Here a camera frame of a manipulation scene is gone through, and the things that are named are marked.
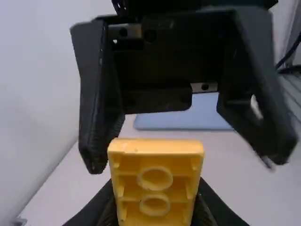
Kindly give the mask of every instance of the textured black surface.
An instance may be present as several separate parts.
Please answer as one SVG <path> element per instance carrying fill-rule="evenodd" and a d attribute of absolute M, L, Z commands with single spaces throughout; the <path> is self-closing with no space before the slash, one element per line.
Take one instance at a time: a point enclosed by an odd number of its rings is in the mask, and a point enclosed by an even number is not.
<path fill-rule="evenodd" d="M 71 28 L 80 74 L 79 151 L 91 174 L 104 170 L 107 147 L 120 133 L 125 114 L 103 21 Z"/>
<path fill-rule="evenodd" d="M 114 196 L 108 201 L 96 226 L 119 226 Z"/>
<path fill-rule="evenodd" d="M 117 226 L 111 181 L 63 226 Z M 249 226 L 201 178 L 191 226 Z"/>

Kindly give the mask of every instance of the white table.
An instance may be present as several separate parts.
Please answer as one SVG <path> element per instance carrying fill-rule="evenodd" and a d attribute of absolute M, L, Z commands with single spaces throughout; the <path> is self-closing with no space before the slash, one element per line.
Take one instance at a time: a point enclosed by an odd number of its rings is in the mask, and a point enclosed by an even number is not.
<path fill-rule="evenodd" d="M 273 8 L 274 22 L 279 24 L 274 26 L 277 59 L 285 47 L 293 2 L 285 0 Z M 301 224 L 300 144 L 289 164 L 270 172 L 235 132 L 136 131 L 134 118 L 134 115 L 127 116 L 121 137 L 201 140 L 206 152 L 203 178 L 250 225 Z M 101 175 L 90 175 L 75 144 L 19 217 L 28 220 L 26 226 L 61 226 L 80 211 L 109 178 L 107 168 Z"/>

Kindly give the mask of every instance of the cable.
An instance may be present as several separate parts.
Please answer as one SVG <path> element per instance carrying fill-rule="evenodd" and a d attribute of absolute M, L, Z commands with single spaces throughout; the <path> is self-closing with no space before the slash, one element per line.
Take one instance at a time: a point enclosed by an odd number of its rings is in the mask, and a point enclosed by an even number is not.
<path fill-rule="evenodd" d="M 278 70 L 279 74 L 301 73 L 301 65 L 292 65 Z"/>
<path fill-rule="evenodd" d="M 297 37 L 297 40 L 294 42 L 291 49 L 286 53 L 286 55 L 276 64 L 276 69 L 280 68 L 281 65 L 283 65 L 296 51 L 298 45 L 301 42 L 301 33 L 299 33 L 299 36 Z"/>

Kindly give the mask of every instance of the yellow lego brick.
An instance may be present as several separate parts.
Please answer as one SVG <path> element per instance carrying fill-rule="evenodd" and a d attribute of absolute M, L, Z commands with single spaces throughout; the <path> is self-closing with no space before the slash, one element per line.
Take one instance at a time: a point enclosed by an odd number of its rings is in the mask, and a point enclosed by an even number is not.
<path fill-rule="evenodd" d="M 108 148 L 120 226 L 189 226 L 203 164 L 201 142 L 114 139 Z"/>

